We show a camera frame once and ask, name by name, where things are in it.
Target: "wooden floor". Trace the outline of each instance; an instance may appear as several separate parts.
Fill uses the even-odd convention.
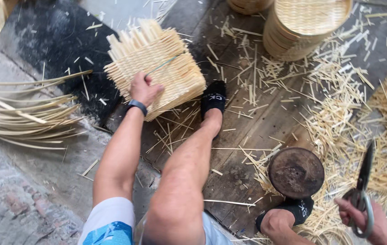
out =
[[[387,12],[387,7],[369,7],[373,8],[372,13]],[[223,66],[224,77],[228,80],[227,98],[232,98],[232,100],[228,101],[227,109],[235,112],[243,111],[246,114],[249,114],[248,110],[254,108],[254,106],[249,105],[249,103],[244,104],[244,98],[249,98],[248,91],[241,89],[237,85],[236,80],[230,81],[238,73],[240,73],[241,70],[228,66],[241,66],[243,69],[248,67],[248,63],[246,61],[239,62],[239,54],[245,56],[243,49],[237,49],[240,39],[237,41],[238,44],[234,44],[234,40],[231,37],[221,37],[220,30],[215,27],[215,25],[221,27],[226,19],[226,16],[230,16],[229,21],[231,27],[260,34],[263,33],[265,21],[261,17],[237,14],[228,7],[224,0],[202,0],[202,4],[195,0],[178,1],[169,12],[168,17],[163,23],[163,27],[174,27],[178,32],[190,36],[184,37],[193,41],[193,43],[189,45],[191,53],[199,63],[199,66],[201,67],[208,83],[211,83],[214,79],[222,79],[221,74],[218,74],[216,69],[211,66],[206,59],[206,57],[209,56],[213,59],[213,61],[216,61],[206,46],[207,44],[210,44],[219,58],[216,62],[223,63],[218,65]],[[366,69],[368,63],[370,63],[368,68],[369,75],[367,75],[367,78],[375,87],[379,85],[378,80],[383,80],[387,75],[387,47],[385,45],[387,37],[387,23],[381,25],[379,24],[381,20],[381,18],[371,20],[376,25],[370,26],[369,39],[373,41],[375,37],[378,37],[378,44],[376,50],[372,51],[372,54],[367,62],[363,62],[366,54],[364,44],[360,43],[361,45],[358,47],[357,45],[351,46],[347,52],[347,54],[357,54],[357,57],[352,59],[352,64],[355,67]],[[355,16],[351,16],[351,19],[349,19],[344,25],[345,29],[350,29],[354,23]],[[269,58],[269,55],[263,48],[263,43],[255,41],[261,40],[262,37],[249,35],[249,38],[251,40],[252,48],[254,48],[254,44],[257,44],[259,57],[257,65],[262,67],[263,64],[260,61],[260,55],[264,55]],[[251,49],[248,49],[247,51],[249,56],[253,58],[254,51]],[[386,61],[379,62],[379,59],[386,59]],[[286,75],[286,70],[288,70],[288,67],[284,69],[281,76]],[[253,81],[251,71],[252,70],[245,72],[242,76],[242,78],[247,79],[250,84],[252,84]],[[283,82],[288,88],[299,91],[302,85],[302,77],[303,75],[289,78]],[[303,108],[303,106],[309,105],[310,107],[313,107],[315,106],[315,103],[296,92],[289,92],[283,88],[278,89],[270,95],[269,93],[262,92],[266,89],[264,84],[260,87],[259,82],[257,82],[257,86],[256,97],[259,100],[257,105],[269,105],[256,110],[256,112],[252,114],[252,119],[245,116],[238,118],[238,114],[225,111],[222,129],[226,130],[235,128],[236,130],[221,132],[219,134],[219,138],[213,141],[213,147],[237,148],[239,145],[242,146],[245,143],[246,137],[248,137],[248,140],[245,145],[243,145],[243,148],[271,149],[279,143],[269,138],[269,136],[271,136],[285,142],[283,143],[282,148],[286,146],[299,146],[313,150],[314,146],[309,140],[308,133],[299,126],[296,120],[303,122],[304,119],[299,113],[308,116],[308,112]],[[232,97],[237,90],[239,90],[237,95]],[[306,86],[304,93],[308,94],[309,90],[309,86]],[[370,97],[372,93],[373,91],[368,88],[368,97]],[[321,89],[319,89],[319,91],[315,91],[315,95],[316,98],[320,100],[322,100],[325,96]],[[301,98],[296,99],[295,102],[292,103],[280,102],[283,99],[295,96],[301,96]],[[177,109],[182,110],[189,107],[189,109],[179,115],[180,118],[177,118],[173,112],[165,112],[162,116],[169,120],[181,123],[185,120],[185,117],[198,106],[199,101],[187,102],[177,107]],[[234,108],[232,106],[243,107],[243,109]],[[121,109],[116,111],[115,115],[120,115]],[[169,123],[169,128],[171,130],[177,126],[176,123],[169,120],[158,118],[158,121],[164,126],[165,130],[167,129],[167,123]],[[191,120],[189,119],[183,124],[188,125],[190,122]],[[187,129],[184,137],[188,137],[196,129],[198,129],[200,122],[200,116],[196,115],[190,125],[193,130]],[[182,126],[180,129],[174,131],[171,136],[172,142],[180,140],[185,130],[186,128]],[[156,169],[162,170],[166,160],[170,156],[168,149],[160,143],[150,153],[146,153],[148,149],[158,142],[158,137],[154,135],[154,131],[162,137],[166,135],[156,120],[145,123],[142,134],[142,157]],[[294,139],[292,133],[296,135],[299,141]],[[176,149],[181,143],[181,141],[174,143],[173,148]],[[263,152],[253,151],[252,154],[256,156],[254,159],[259,159]],[[264,196],[265,192],[262,190],[260,184],[253,179],[255,174],[254,167],[252,165],[242,164],[242,160],[244,158],[245,155],[240,150],[213,149],[210,167],[211,169],[222,172],[223,176],[211,171],[207,183],[204,186],[203,194],[204,199],[249,203],[253,203],[263,197],[262,200],[256,203],[256,207],[251,207],[249,210],[246,206],[240,205],[205,203],[205,209],[215,216],[224,226],[229,228],[230,231],[236,233],[237,235],[246,235],[250,237],[257,232],[254,225],[254,220],[257,215],[260,214],[261,211],[277,205],[281,201],[281,197],[271,195]]]

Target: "hand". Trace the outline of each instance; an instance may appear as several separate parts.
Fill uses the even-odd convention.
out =
[[[348,225],[350,218],[353,218],[357,227],[365,231],[367,212],[362,213],[345,199],[336,198],[334,202],[339,207],[340,218],[344,225]],[[372,234],[367,239],[373,245],[387,245],[387,217],[382,211],[381,205],[375,203],[373,200],[371,203],[374,225]]]
[[[153,79],[150,76],[145,78],[145,75],[144,72],[136,73],[135,78],[131,81],[130,95],[132,99],[148,107],[154,102],[157,95],[165,89],[161,84],[150,86]]]

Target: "black sock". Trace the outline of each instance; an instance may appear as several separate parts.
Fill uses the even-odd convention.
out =
[[[313,199],[311,199],[311,197],[304,198],[302,200],[286,198],[286,200],[283,203],[281,203],[280,205],[272,209],[285,209],[287,211],[290,211],[295,217],[295,223],[293,224],[293,226],[296,226],[296,225],[303,224],[305,220],[307,220],[308,216],[310,216],[311,212],[313,211],[313,206],[314,206],[314,201]],[[263,211],[255,220],[255,225],[258,231],[260,232],[261,232],[260,230],[261,222],[263,221],[263,218],[266,215],[266,213],[267,211]]]
[[[212,82],[201,96],[201,118],[204,120],[206,112],[218,108],[222,114],[225,109],[226,84],[224,81]]]

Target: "white shorts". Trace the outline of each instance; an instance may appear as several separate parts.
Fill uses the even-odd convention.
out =
[[[206,245],[232,245],[202,213]],[[126,198],[109,198],[97,204],[89,214],[79,245],[132,245],[135,215],[133,203]]]

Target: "black watch strap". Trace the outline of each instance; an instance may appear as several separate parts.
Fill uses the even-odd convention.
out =
[[[137,108],[141,109],[144,116],[146,116],[146,115],[148,114],[148,111],[147,111],[147,109],[146,109],[146,106],[145,106],[144,104],[142,104],[141,102],[135,100],[135,99],[130,100],[129,106],[127,107],[127,111],[128,111],[130,108],[134,107],[134,106],[136,106]]]

